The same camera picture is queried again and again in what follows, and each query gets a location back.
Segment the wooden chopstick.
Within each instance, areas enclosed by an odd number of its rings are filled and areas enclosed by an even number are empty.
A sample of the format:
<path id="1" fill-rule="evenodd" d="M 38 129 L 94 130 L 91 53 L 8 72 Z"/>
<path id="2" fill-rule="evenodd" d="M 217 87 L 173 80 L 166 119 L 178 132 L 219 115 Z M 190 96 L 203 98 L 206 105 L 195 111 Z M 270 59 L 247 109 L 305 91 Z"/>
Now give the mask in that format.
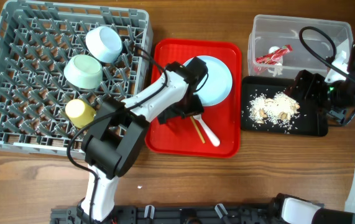
<path id="1" fill-rule="evenodd" d="M 205 139 L 204 139 L 204 137 L 203 137 L 203 135 L 202 135 L 202 133 L 201 133 L 199 127 L 197 126 L 197 124 L 196 124 L 196 122 L 195 122 L 195 119 L 191 116 L 191 117 L 190 117 L 190 120 L 191 120 L 191 122 L 192 122 L 192 124 L 193 124 L 193 126 L 194 126 L 194 128 L 195 128 L 195 130 L 196 130 L 196 132 L 197 132 L 197 134 L 198 134 L 198 136 L 199 136 L 199 138 L 200 138 L 202 144 L 205 144 Z"/>

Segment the white tissue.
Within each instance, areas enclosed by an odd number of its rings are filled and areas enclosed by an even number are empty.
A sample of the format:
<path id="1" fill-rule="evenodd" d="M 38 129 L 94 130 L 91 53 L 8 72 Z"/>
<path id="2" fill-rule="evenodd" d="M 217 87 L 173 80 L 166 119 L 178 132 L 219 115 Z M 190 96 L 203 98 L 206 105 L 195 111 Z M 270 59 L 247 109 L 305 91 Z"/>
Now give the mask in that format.
<path id="1" fill-rule="evenodd" d="M 269 49 L 269 53 L 273 53 L 278 50 L 278 46 L 273 46 Z M 282 75 L 282 68 L 283 65 L 283 58 L 281 58 L 275 65 L 274 68 L 269 68 L 267 71 L 272 74 L 273 77 L 281 76 Z"/>

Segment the rice and shell scraps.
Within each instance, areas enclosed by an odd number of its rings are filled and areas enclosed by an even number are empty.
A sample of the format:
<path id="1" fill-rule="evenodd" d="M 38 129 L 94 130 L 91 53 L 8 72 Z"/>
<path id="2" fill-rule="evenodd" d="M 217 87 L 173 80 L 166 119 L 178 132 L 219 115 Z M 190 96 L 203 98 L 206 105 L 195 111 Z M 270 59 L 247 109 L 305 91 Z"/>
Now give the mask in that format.
<path id="1" fill-rule="evenodd" d="M 247 109 L 251 126 L 259 129 L 270 125 L 267 131 L 270 128 L 281 128 L 284 133 L 288 133 L 293 128 L 294 120 L 300 117 L 300 104 L 281 91 L 272 98 L 263 93 L 254 95 Z"/>

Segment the yellow cup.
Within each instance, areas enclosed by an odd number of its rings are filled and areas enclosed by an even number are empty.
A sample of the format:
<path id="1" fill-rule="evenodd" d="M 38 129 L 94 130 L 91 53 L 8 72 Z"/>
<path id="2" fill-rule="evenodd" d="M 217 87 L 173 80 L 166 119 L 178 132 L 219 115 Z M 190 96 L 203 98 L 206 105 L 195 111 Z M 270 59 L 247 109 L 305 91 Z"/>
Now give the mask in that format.
<path id="1" fill-rule="evenodd" d="M 96 110 L 84 101 L 74 99 L 67 103 L 65 113 L 74 126 L 82 128 L 94 120 Z"/>

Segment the green bowl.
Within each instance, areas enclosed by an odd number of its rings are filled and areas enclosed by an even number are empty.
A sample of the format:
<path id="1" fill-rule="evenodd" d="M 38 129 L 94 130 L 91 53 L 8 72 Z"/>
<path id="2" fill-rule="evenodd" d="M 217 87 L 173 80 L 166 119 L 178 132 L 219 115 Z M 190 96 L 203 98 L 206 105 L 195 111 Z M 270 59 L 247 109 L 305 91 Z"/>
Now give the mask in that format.
<path id="1" fill-rule="evenodd" d="M 73 56 L 64 68 L 67 81 L 78 88 L 94 89 L 103 81 L 103 67 L 92 56 Z"/>

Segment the white plastic fork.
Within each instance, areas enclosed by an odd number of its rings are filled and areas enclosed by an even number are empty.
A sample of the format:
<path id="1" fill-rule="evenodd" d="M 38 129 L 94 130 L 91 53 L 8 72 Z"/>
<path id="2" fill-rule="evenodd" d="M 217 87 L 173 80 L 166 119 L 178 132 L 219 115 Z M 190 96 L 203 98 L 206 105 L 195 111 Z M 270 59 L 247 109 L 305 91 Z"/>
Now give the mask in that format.
<path id="1" fill-rule="evenodd" d="M 195 120 L 197 120 L 200 125 L 202 126 L 203 130 L 205 131 L 207 137 L 209 138 L 210 142 L 214 147 L 218 147 L 220 145 L 220 140 L 219 138 L 215 135 L 214 132 L 209 128 L 209 126 L 203 121 L 202 117 L 200 114 L 194 115 L 193 117 Z"/>

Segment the light blue bowl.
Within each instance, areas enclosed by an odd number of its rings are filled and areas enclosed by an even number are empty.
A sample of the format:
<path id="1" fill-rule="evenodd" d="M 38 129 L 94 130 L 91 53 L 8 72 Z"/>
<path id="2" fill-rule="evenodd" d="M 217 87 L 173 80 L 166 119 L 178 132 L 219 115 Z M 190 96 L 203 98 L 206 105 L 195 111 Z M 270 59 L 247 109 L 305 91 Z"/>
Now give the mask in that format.
<path id="1" fill-rule="evenodd" d="M 110 27 L 99 26 L 86 35 L 86 46 L 93 57 L 104 63 L 113 63 L 122 52 L 122 40 Z"/>

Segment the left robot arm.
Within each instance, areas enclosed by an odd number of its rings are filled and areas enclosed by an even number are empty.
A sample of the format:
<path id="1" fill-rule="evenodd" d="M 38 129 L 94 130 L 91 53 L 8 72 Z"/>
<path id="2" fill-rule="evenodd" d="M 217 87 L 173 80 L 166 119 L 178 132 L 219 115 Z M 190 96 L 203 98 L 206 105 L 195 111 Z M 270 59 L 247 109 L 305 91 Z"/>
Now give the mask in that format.
<path id="1" fill-rule="evenodd" d="M 86 197 L 78 206 L 83 223 L 101 223 L 111 214 L 119 178 L 135 163 L 153 120 L 164 124 L 204 112 L 196 91 L 207 78 L 206 63 L 194 57 L 188 65 L 167 64 L 139 94 L 102 103 L 81 145 L 90 172 Z"/>

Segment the red snack wrapper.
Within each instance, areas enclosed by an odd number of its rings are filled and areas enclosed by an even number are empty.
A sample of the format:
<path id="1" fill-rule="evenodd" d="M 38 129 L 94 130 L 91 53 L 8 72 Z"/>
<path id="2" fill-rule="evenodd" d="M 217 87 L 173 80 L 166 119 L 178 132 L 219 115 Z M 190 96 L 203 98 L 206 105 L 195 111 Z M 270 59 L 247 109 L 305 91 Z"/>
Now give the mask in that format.
<path id="1" fill-rule="evenodd" d="M 284 45 L 283 47 L 277 48 L 275 51 L 267 55 L 256 58 L 256 63 L 274 65 L 277 62 L 280 62 L 284 55 L 292 51 L 293 49 L 291 45 Z"/>

